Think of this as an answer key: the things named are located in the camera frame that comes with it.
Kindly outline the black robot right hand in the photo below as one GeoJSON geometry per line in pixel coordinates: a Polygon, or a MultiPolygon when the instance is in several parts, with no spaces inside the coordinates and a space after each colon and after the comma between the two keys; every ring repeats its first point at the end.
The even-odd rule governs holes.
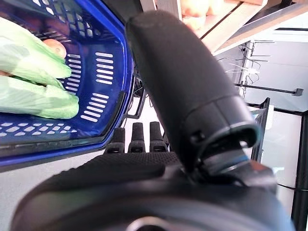
{"type": "Polygon", "coordinates": [[[200,39],[165,11],[130,18],[126,36],[169,153],[105,153],[19,203],[13,231],[292,231],[271,168],[243,147],[261,129],[200,39]]]}

